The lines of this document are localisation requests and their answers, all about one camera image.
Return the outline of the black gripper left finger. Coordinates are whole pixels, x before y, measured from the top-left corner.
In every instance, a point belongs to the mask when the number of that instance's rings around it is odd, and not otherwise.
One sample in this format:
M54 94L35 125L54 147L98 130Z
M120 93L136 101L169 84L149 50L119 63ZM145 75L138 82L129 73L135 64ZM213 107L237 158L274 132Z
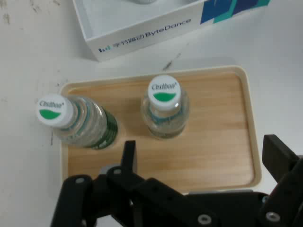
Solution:
M121 164L92 179L67 178L53 214L53 227L94 227L112 216L124 227L215 227L218 217L185 195L136 173L136 142L126 141Z

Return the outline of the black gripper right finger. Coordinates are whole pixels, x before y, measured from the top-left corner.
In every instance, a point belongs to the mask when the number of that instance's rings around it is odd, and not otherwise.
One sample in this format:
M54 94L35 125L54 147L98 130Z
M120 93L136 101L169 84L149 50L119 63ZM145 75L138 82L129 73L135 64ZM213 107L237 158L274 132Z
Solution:
M272 134L263 138L262 162L277 182L259 212L264 227L303 225L303 158Z

